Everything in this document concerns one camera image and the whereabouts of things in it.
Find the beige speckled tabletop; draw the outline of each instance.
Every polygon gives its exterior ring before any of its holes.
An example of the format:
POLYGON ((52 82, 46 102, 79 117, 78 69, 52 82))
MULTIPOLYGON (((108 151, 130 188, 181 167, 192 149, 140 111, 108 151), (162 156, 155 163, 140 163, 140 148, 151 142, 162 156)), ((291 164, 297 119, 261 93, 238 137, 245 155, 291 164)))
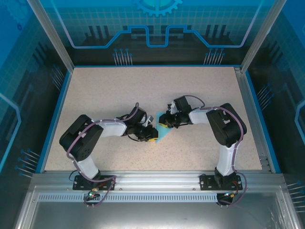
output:
MULTIPOLYGON (((155 117, 184 94, 202 98, 206 106, 230 103, 248 129, 236 168, 261 169, 233 67, 111 67, 75 68, 45 170, 74 169, 59 138, 79 115, 114 118, 129 113, 139 102, 155 117)), ((200 105, 192 98, 188 101, 192 107, 200 105)), ((208 124, 174 129, 158 143, 100 138, 92 153, 100 170, 213 170, 218 155, 219 144, 208 124)))

